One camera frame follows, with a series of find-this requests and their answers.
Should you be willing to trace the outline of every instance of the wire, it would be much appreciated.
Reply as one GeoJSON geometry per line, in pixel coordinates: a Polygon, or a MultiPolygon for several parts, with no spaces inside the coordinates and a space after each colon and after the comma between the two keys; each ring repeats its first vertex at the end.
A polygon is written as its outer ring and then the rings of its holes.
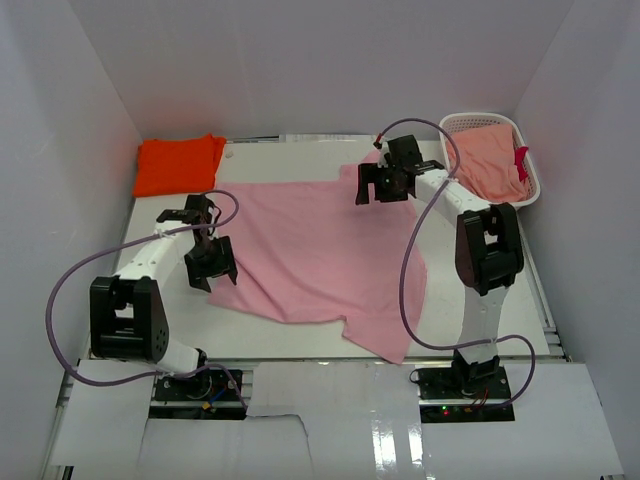
{"type": "Polygon", "coordinates": [[[202,400],[204,397],[209,395],[209,392],[211,391],[212,388],[213,388],[213,380],[211,380],[211,377],[209,377],[209,386],[207,387],[207,389],[204,391],[202,395],[200,395],[199,397],[192,397],[191,395],[186,395],[186,397],[190,398],[191,400],[202,400]]]}
{"type": "Polygon", "coordinates": [[[482,407],[485,406],[485,404],[487,403],[487,400],[489,399],[489,387],[485,387],[484,389],[484,397],[482,398],[482,401],[480,402],[480,404],[475,408],[476,410],[480,410],[482,407]]]}
{"type": "Polygon", "coordinates": [[[222,215],[222,209],[217,205],[213,207],[213,209],[218,211],[216,218],[213,219],[213,223],[218,223],[218,220],[220,220],[220,216],[222,215]]]}
{"type": "Polygon", "coordinates": [[[223,388],[222,390],[220,390],[218,393],[216,393],[213,397],[211,397],[211,399],[209,400],[209,405],[213,405],[213,402],[215,402],[216,400],[218,400],[222,395],[225,394],[225,392],[227,391],[226,388],[223,388]]]}
{"type": "Polygon", "coordinates": [[[464,398],[465,395],[463,392],[460,391],[460,386],[459,385],[455,385],[451,382],[446,381],[443,378],[440,378],[437,375],[433,375],[430,378],[427,379],[421,379],[420,376],[418,376],[418,378],[414,378],[414,373],[416,373],[418,370],[421,370],[419,368],[414,369],[410,374],[409,374],[409,381],[415,385],[418,385],[419,387],[422,385],[422,383],[426,383],[428,385],[433,385],[436,386],[442,390],[447,390],[449,391],[449,393],[456,397],[456,398],[464,398]]]}
{"type": "Polygon", "coordinates": [[[386,134],[393,127],[406,122],[423,123],[425,125],[429,125],[435,128],[440,133],[442,133],[447,138],[447,140],[449,140],[449,142],[451,143],[451,146],[453,147],[453,151],[456,156],[456,164],[454,165],[453,169],[451,169],[451,171],[449,172],[449,175],[447,176],[447,178],[442,182],[442,185],[438,187],[438,190],[436,190],[436,193],[433,195],[429,203],[427,203],[427,206],[425,207],[424,211],[422,212],[422,214],[418,218],[418,221],[416,222],[416,226],[413,229],[413,232],[411,232],[411,237],[409,237],[409,244],[407,245],[407,249],[404,252],[404,258],[402,259],[402,268],[400,269],[400,284],[398,285],[398,302],[400,304],[400,317],[402,318],[402,324],[404,325],[405,330],[407,331],[407,333],[413,339],[414,342],[416,342],[418,345],[421,345],[425,348],[428,348],[430,350],[436,350],[436,351],[447,351],[447,350],[455,350],[455,349],[461,349],[461,348],[467,348],[467,347],[474,347],[476,345],[486,345],[489,343],[493,343],[494,341],[495,343],[502,343],[512,339],[517,339],[524,342],[529,348],[529,352],[531,353],[531,368],[529,370],[529,375],[527,376],[527,379],[522,385],[522,388],[520,388],[520,390],[517,393],[515,393],[509,400],[497,405],[490,405],[487,408],[508,407],[513,402],[515,402],[518,398],[520,398],[522,394],[527,390],[527,388],[529,388],[529,385],[533,380],[533,375],[536,370],[536,352],[535,352],[535,349],[533,348],[533,344],[526,337],[519,334],[511,334],[511,335],[505,335],[504,337],[496,338],[495,340],[486,338],[486,339],[480,339],[480,340],[473,340],[471,342],[457,343],[454,345],[431,345],[429,343],[426,343],[420,340],[420,338],[418,338],[418,336],[413,332],[413,330],[411,330],[411,326],[409,325],[409,320],[407,319],[407,312],[405,310],[405,304],[404,304],[404,290],[405,290],[404,285],[405,285],[405,280],[407,276],[407,267],[409,265],[409,257],[411,256],[411,250],[413,249],[413,246],[416,242],[416,238],[418,236],[418,232],[420,231],[420,227],[422,227],[422,224],[424,223],[424,219],[427,217],[429,212],[433,209],[434,205],[438,201],[438,198],[440,197],[442,192],[444,192],[445,188],[447,188],[447,185],[449,185],[449,182],[451,182],[454,179],[455,174],[460,168],[460,150],[458,150],[458,146],[456,145],[456,142],[453,140],[451,135],[449,135],[449,133],[447,133],[445,129],[442,128],[440,125],[438,125],[437,123],[431,122],[429,120],[424,120],[422,118],[414,118],[414,117],[403,118],[393,122],[391,125],[386,127],[380,134],[378,134],[376,143],[379,144],[384,134],[386,134]]]}
{"type": "MultiPolygon", "coordinates": [[[[178,227],[178,228],[174,228],[172,230],[167,230],[167,231],[162,233],[162,236],[174,235],[176,233],[187,232],[187,231],[190,231],[190,230],[200,230],[200,229],[201,230],[205,230],[205,229],[209,229],[209,228],[221,227],[222,225],[226,225],[231,220],[233,220],[234,217],[238,214],[238,210],[240,209],[240,204],[238,203],[238,199],[233,194],[231,194],[231,193],[229,193],[227,191],[224,191],[224,190],[211,190],[211,191],[208,191],[208,192],[204,192],[204,195],[207,195],[209,193],[219,193],[219,194],[222,194],[222,195],[226,195],[231,200],[233,200],[233,203],[234,203],[233,212],[227,218],[222,220],[221,222],[212,223],[212,224],[185,225],[183,227],[178,227]]],[[[44,316],[44,318],[45,318],[45,322],[44,322],[45,323],[45,328],[47,330],[47,339],[49,340],[49,344],[51,345],[51,349],[53,350],[53,354],[56,356],[56,359],[58,360],[58,363],[60,363],[60,365],[62,365],[62,368],[64,368],[64,370],[69,374],[70,377],[74,378],[78,382],[84,383],[86,385],[90,385],[92,387],[113,387],[113,386],[117,386],[117,385],[123,385],[123,384],[129,383],[129,382],[133,382],[133,381],[139,380],[141,378],[155,377],[155,376],[159,376],[159,375],[166,375],[166,372],[161,372],[161,371],[157,371],[156,370],[156,371],[143,372],[143,373],[139,373],[137,375],[132,375],[130,377],[121,378],[119,380],[111,380],[111,381],[106,381],[106,382],[100,382],[100,381],[97,381],[97,380],[92,380],[90,378],[84,377],[84,376],[80,375],[73,368],[73,366],[67,361],[66,358],[64,358],[64,355],[63,355],[62,351],[60,350],[60,347],[58,346],[58,342],[56,341],[56,337],[55,337],[55,334],[53,332],[53,304],[54,304],[54,302],[56,300],[56,296],[58,295],[58,292],[60,291],[60,288],[62,288],[62,285],[64,285],[64,282],[66,282],[67,279],[76,270],[80,269],[81,267],[83,267],[87,263],[90,263],[90,262],[92,262],[94,260],[97,260],[98,258],[110,255],[110,254],[118,252],[120,250],[124,250],[125,248],[135,247],[136,245],[140,245],[142,243],[150,242],[150,241],[156,240],[158,238],[160,238],[160,234],[155,233],[155,234],[149,235],[147,237],[143,237],[143,238],[139,238],[137,240],[132,240],[131,242],[123,243],[122,245],[119,245],[117,247],[107,248],[107,249],[102,250],[102,251],[100,251],[98,253],[94,253],[93,255],[90,255],[87,258],[85,258],[83,260],[80,260],[78,263],[76,263],[71,268],[69,268],[69,270],[64,272],[64,274],[62,274],[62,276],[58,279],[56,284],[53,286],[53,289],[51,290],[51,294],[49,295],[49,299],[47,300],[47,308],[45,310],[45,316],[44,316]]],[[[193,370],[191,372],[175,373],[175,374],[172,374],[172,375],[169,375],[169,376],[172,376],[173,378],[189,378],[189,377],[192,377],[194,375],[197,375],[200,372],[203,372],[204,370],[208,370],[210,368],[217,368],[217,369],[222,370],[225,373],[227,378],[229,378],[229,380],[233,384],[233,388],[236,391],[236,394],[238,395],[238,400],[240,400],[240,403],[242,404],[242,406],[246,410],[247,409],[247,404],[244,401],[244,399],[242,398],[242,396],[240,395],[240,389],[238,388],[238,384],[236,383],[235,379],[233,378],[233,375],[231,375],[231,372],[224,365],[221,365],[219,363],[208,363],[208,364],[203,365],[202,367],[196,368],[195,370],[193,370]]]]}

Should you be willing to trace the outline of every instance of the white laundry basket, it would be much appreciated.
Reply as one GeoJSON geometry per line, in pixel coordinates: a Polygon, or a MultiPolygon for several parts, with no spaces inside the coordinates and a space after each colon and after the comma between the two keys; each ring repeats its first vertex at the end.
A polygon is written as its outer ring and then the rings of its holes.
{"type": "MultiPolygon", "coordinates": [[[[500,125],[505,123],[511,125],[513,128],[513,148],[515,149],[524,146],[524,140],[522,139],[518,126],[507,117],[495,113],[454,113],[444,117],[440,121],[440,126],[448,134],[453,135],[454,133],[462,132],[470,128],[486,127],[487,125],[500,125]]],[[[451,170],[451,165],[449,163],[449,155],[447,155],[447,139],[442,133],[440,133],[440,144],[442,145],[444,160],[446,162],[447,170],[449,171],[451,170]]],[[[531,205],[540,196],[540,182],[538,181],[538,175],[533,167],[533,162],[531,161],[529,152],[527,152],[524,157],[523,166],[529,174],[526,179],[528,197],[526,200],[521,202],[512,202],[511,205],[515,208],[531,205]]]]}

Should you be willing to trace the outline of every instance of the white panel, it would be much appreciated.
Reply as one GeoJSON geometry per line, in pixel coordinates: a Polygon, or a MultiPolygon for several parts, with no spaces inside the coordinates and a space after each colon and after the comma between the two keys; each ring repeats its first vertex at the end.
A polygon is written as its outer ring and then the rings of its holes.
{"type": "MultiPolygon", "coordinates": [[[[111,360],[82,360],[78,366],[80,375],[101,382],[148,371],[145,365],[111,360]]],[[[49,463],[97,471],[135,467],[153,381],[146,377],[108,388],[75,382],[49,463]]]]}
{"type": "Polygon", "coordinates": [[[71,0],[144,136],[511,113],[571,3],[71,0]]]}
{"type": "MultiPolygon", "coordinates": [[[[72,263],[120,240],[136,129],[64,0],[0,3],[0,476],[33,479],[62,380],[44,332],[45,302],[72,263]]],[[[79,272],[55,309],[74,362],[89,329],[79,272]]]]}
{"type": "Polygon", "coordinates": [[[135,478],[311,480],[313,473],[296,417],[149,420],[135,478]]]}
{"type": "Polygon", "coordinates": [[[425,478],[412,365],[262,363],[247,415],[296,415],[314,478],[425,478]]]}
{"type": "Polygon", "coordinates": [[[517,110],[542,181],[523,223],[560,337],[587,362],[630,478],[640,478],[638,52],[638,2],[576,2],[517,110]]]}
{"type": "MultiPolygon", "coordinates": [[[[507,365],[512,388],[527,365],[507,365]]],[[[515,422],[423,425],[435,479],[596,480],[622,467],[584,365],[539,365],[515,422]]]]}

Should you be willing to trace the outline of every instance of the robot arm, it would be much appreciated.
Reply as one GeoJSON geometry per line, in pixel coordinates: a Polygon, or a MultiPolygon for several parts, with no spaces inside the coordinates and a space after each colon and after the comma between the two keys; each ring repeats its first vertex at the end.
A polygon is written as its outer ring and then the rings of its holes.
{"type": "MultiPolygon", "coordinates": [[[[424,162],[413,136],[388,142],[378,164],[359,165],[356,204],[369,203],[369,184],[375,200],[395,202],[409,195],[430,201],[447,179],[444,167],[424,162]]],[[[456,227],[456,271],[465,285],[462,333],[458,344],[495,339],[502,304],[524,257],[516,212],[508,203],[492,205],[452,181],[434,208],[456,227]]],[[[453,368],[463,383],[493,375],[499,366],[495,343],[459,348],[453,368]]]]}
{"type": "Polygon", "coordinates": [[[214,203],[189,195],[182,210],[165,210],[156,220],[161,236],[111,277],[98,277],[89,291],[91,350],[103,358],[140,361],[173,373],[194,370],[199,350],[169,335],[160,290],[176,265],[187,268],[191,287],[210,292],[209,278],[238,275],[229,237],[206,228],[163,235],[184,225],[213,223],[214,203]]]}

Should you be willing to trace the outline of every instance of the cloth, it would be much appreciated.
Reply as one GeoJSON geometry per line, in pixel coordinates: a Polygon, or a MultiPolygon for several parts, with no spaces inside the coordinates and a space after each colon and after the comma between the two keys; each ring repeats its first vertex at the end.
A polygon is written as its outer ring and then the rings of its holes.
{"type": "Polygon", "coordinates": [[[524,157],[527,155],[529,147],[516,148],[516,168],[518,169],[518,180],[521,182],[529,178],[529,174],[524,168],[524,157]]]}
{"type": "MultiPolygon", "coordinates": [[[[410,338],[398,283],[416,211],[411,202],[356,206],[356,187],[357,165],[343,166],[331,182],[219,184],[240,202],[236,218],[220,227],[231,236],[238,285],[219,279],[209,302],[283,323],[344,320],[344,338],[401,363],[410,338]]],[[[224,197],[216,202],[232,209],[224,197]]],[[[426,279],[414,248],[406,281],[414,329],[426,279]]]]}
{"type": "Polygon", "coordinates": [[[145,140],[138,147],[134,197],[211,190],[226,139],[205,135],[182,141],[145,140]]]}
{"type": "MultiPolygon", "coordinates": [[[[471,128],[452,136],[460,150],[462,164],[456,178],[461,185],[493,203],[527,199],[515,164],[511,125],[471,128]]],[[[447,154],[453,168],[456,157],[449,142],[447,154]]]]}

